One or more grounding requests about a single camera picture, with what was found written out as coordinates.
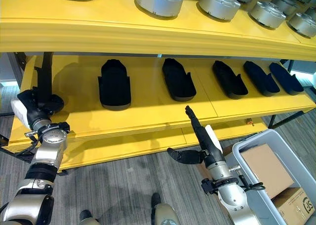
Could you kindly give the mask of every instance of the brown cardboard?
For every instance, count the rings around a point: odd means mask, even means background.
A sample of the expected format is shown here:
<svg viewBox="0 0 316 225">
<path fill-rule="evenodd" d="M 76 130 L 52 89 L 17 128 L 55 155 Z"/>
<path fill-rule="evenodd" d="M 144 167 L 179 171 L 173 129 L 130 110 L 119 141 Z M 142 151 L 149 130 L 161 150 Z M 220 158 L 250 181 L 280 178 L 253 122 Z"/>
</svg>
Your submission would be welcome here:
<svg viewBox="0 0 316 225">
<path fill-rule="evenodd" d="M 287 225 L 304 225 L 315 211 L 302 188 L 288 188 L 273 200 Z"/>
<path fill-rule="evenodd" d="M 294 183 L 267 144 L 251 148 L 241 155 L 258 181 L 263 182 L 270 199 Z"/>
</svg>

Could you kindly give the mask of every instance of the black cable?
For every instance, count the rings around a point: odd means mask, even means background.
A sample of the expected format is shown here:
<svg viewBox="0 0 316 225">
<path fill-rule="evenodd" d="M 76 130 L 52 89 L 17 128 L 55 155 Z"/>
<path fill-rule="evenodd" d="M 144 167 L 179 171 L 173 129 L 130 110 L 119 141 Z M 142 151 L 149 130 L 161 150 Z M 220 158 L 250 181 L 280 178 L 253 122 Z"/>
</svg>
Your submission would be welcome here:
<svg viewBox="0 0 316 225">
<path fill-rule="evenodd" d="M 6 204 L 4 204 L 1 208 L 0 208 L 0 214 L 2 213 L 2 211 L 8 206 L 9 202 L 7 202 Z"/>
<path fill-rule="evenodd" d="M 14 112 L 0 113 L 0 116 L 10 116 L 10 115 L 14 115 Z"/>
<path fill-rule="evenodd" d="M 21 152 L 17 152 L 14 156 L 19 156 L 21 154 L 24 154 L 24 153 L 32 151 L 36 147 L 36 145 L 38 145 L 40 140 L 41 140 L 41 136 L 39 136 L 39 138 L 36 141 L 33 141 L 31 143 L 31 146 L 29 146 L 27 149 L 24 149 Z"/>
<path fill-rule="evenodd" d="M 241 188 L 245 188 L 245 192 L 249 191 L 249 190 L 263 190 L 266 187 L 263 186 L 262 182 L 256 183 L 256 184 L 249 184 L 249 188 L 245 187 L 245 186 L 241 186 Z"/>
<path fill-rule="evenodd" d="M 239 178 L 241 182 L 243 183 L 243 186 L 240 186 L 241 188 L 245 188 L 244 191 L 247 192 L 249 190 L 263 190 L 265 187 L 263 186 L 262 182 L 256 183 L 256 184 L 248 184 L 243 174 L 239 175 Z"/>
</svg>

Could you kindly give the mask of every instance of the shelf board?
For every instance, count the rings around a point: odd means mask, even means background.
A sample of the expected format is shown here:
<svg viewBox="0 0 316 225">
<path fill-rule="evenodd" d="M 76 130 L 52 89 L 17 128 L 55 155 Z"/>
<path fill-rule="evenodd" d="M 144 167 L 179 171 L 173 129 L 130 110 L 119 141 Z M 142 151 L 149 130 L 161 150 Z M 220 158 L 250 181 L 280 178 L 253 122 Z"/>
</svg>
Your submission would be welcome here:
<svg viewBox="0 0 316 225">
<path fill-rule="evenodd" d="M 315 61 L 315 38 L 306 43 L 285 22 L 269 30 L 248 16 L 246 10 L 256 1 L 243 5 L 231 22 L 219 22 L 198 9 L 198 0 L 184 0 L 174 19 L 154 18 L 140 11 L 134 0 L 1 0 L 0 51 L 230 55 Z"/>
<path fill-rule="evenodd" d="M 190 105 L 200 119 L 217 116 L 189 59 L 181 59 L 186 72 L 191 72 L 197 90 L 195 97 L 187 102 L 171 99 L 165 86 L 162 58 L 116 57 L 126 66 L 131 82 L 131 106 L 123 111 L 103 108 L 99 101 L 97 77 L 102 65 L 113 57 L 54 56 L 52 66 L 53 93 L 60 96 L 65 106 L 52 116 L 53 122 L 67 121 L 70 124 L 70 140 L 80 138 L 113 137 L 126 134 L 146 133 L 188 126 L 185 114 Z M 26 66 L 21 91 L 37 84 L 34 66 L 41 66 L 42 57 L 34 56 Z M 20 144 L 27 139 L 27 129 L 14 119 L 10 142 Z"/>
<path fill-rule="evenodd" d="M 67 121 L 71 133 L 69 142 L 97 140 L 124 135 L 149 133 L 191 125 L 185 114 L 185 106 L 195 111 L 203 124 L 246 119 L 290 111 L 309 111 L 315 108 L 307 94 L 296 96 L 283 90 L 272 97 L 262 96 L 244 73 L 244 60 L 223 60 L 234 72 L 241 73 L 249 90 L 243 99 L 226 97 L 217 83 L 211 59 L 177 58 L 187 72 L 191 72 L 197 95 L 187 102 L 171 99 L 162 76 L 163 58 L 115 57 L 127 68 L 131 79 L 132 104 L 123 111 L 104 109 L 99 102 L 97 77 L 102 65 L 114 57 L 108 56 L 57 56 L 53 57 L 53 93 L 65 102 L 62 111 L 52 116 L 53 122 Z M 21 91 L 36 86 L 37 73 L 42 56 L 29 59 L 22 81 Z M 256 62 L 265 71 L 270 62 Z M 24 137 L 27 132 L 15 117 L 9 145 L 21 148 L 29 145 Z"/>
<path fill-rule="evenodd" d="M 219 140 L 241 137 L 267 129 L 260 118 L 253 119 L 254 126 L 244 120 L 212 124 Z M 127 157 L 198 145 L 191 127 L 157 132 L 126 135 L 113 138 L 68 142 L 60 170 L 86 166 Z M 23 149 L 5 149 L 18 152 Z"/>
<path fill-rule="evenodd" d="M 315 103 L 305 93 L 292 96 L 287 94 L 281 85 L 276 81 L 280 92 L 274 96 L 263 96 L 251 82 L 250 78 L 243 69 L 245 60 L 223 59 L 221 60 L 232 68 L 234 73 L 241 74 L 241 78 L 248 89 L 248 94 L 238 100 L 228 98 L 221 89 L 215 77 L 212 66 L 215 60 L 195 59 L 193 60 L 194 69 L 206 91 L 213 108 L 217 113 L 217 120 L 248 118 L 250 116 L 264 116 L 276 113 L 293 112 L 299 110 L 311 110 L 316 107 Z M 259 65 L 265 73 L 270 73 L 269 65 L 271 61 L 253 61 Z"/>
</svg>

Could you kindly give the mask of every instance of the black metal bracket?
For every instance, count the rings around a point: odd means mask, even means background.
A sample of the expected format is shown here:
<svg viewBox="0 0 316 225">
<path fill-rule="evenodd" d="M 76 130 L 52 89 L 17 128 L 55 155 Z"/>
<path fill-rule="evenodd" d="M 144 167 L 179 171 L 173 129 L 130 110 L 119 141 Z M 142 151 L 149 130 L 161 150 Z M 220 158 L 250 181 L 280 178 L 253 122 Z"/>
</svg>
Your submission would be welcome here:
<svg viewBox="0 0 316 225">
<path fill-rule="evenodd" d="M 3 147 L 5 146 L 8 146 L 8 143 L 9 143 L 9 139 L 6 138 L 5 136 L 3 135 L 0 135 L 0 151 L 1 152 L 4 152 L 12 157 L 15 157 L 17 159 L 20 159 L 24 162 L 27 162 L 27 163 L 31 163 L 32 159 L 33 159 L 33 156 L 34 156 L 34 153 L 32 152 L 28 152 L 26 154 L 23 154 L 23 155 L 15 155 L 14 153 L 8 151 L 8 150 L 5 150 Z"/>
<path fill-rule="evenodd" d="M 282 59 L 280 60 L 281 64 L 284 65 L 288 60 L 287 59 Z M 293 68 L 294 60 L 290 60 L 290 63 L 288 64 L 287 71 L 291 72 Z"/>
<path fill-rule="evenodd" d="M 217 194 L 219 187 L 224 186 L 226 184 L 232 184 L 232 183 L 238 184 L 238 179 L 228 178 L 220 182 L 214 183 L 214 181 L 211 181 L 209 178 L 205 178 L 202 180 L 201 183 L 202 183 L 201 187 L 205 194 Z"/>
<path fill-rule="evenodd" d="M 281 125 L 283 125 L 283 124 L 285 124 L 285 123 L 288 123 L 288 122 L 290 122 L 290 121 L 292 121 L 292 120 L 298 118 L 298 117 L 301 116 L 301 115 L 304 115 L 304 112 L 303 112 L 303 111 L 299 111 L 299 112 L 297 112 L 297 113 L 295 113 L 295 114 L 293 114 L 293 115 L 287 117 L 286 119 L 284 119 L 284 120 L 282 120 L 282 121 L 280 121 L 280 122 L 278 122 L 278 123 L 276 123 L 276 124 L 274 124 L 274 120 L 275 120 L 275 118 L 276 118 L 276 115 L 272 115 L 268 128 L 269 128 L 269 129 L 276 129 L 276 128 L 278 128 L 279 126 L 281 126 Z"/>
<path fill-rule="evenodd" d="M 9 139 L 0 134 L 0 147 L 7 146 L 9 143 Z"/>
<path fill-rule="evenodd" d="M 26 55 L 24 52 L 15 52 L 14 53 L 16 60 L 18 62 L 18 65 L 20 68 L 24 71 L 26 66 Z"/>
</svg>

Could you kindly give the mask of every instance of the shelf leg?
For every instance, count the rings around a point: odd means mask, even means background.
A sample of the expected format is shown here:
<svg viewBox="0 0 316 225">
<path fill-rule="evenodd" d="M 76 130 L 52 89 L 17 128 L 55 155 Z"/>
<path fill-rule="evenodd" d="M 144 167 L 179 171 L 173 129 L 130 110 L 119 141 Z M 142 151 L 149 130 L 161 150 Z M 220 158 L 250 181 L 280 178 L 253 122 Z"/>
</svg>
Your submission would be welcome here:
<svg viewBox="0 0 316 225">
<path fill-rule="evenodd" d="M 293 68 L 294 60 L 290 60 L 290 63 L 288 64 L 287 71 L 290 73 Z"/>
<path fill-rule="evenodd" d="M 301 115 L 303 115 L 303 114 L 304 114 L 303 111 L 299 111 L 299 112 L 297 112 L 297 113 L 295 113 L 295 114 L 289 116 L 288 118 L 286 118 L 286 119 L 284 119 L 284 120 L 282 120 L 282 121 L 280 121 L 280 122 L 274 124 L 274 125 L 273 125 L 273 122 L 270 121 L 270 124 L 269 124 L 269 127 L 268 127 L 268 128 L 269 128 L 269 129 L 276 129 L 276 128 L 278 128 L 279 126 L 281 126 L 281 125 L 283 125 L 283 124 L 285 124 L 285 123 L 288 123 L 288 122 L 290 122 L 291 120 L 294 120 L 294 119 L 298 118 L 299 116 L 301 116 Z"/>
<path fill-rule="evenodd" d="M 269 126 L 268 126 L 269 129 L 271 129 L 271 127 L 273 126 L 273 123 L 274 123 L 274 121 L 275 121 L 275 118 L 276 118 L 276 115 L 272 115 L 272 116 L 271 116 L 271 120 L 270 120 L 270 123 L 269 123 Z"/>
</svg>

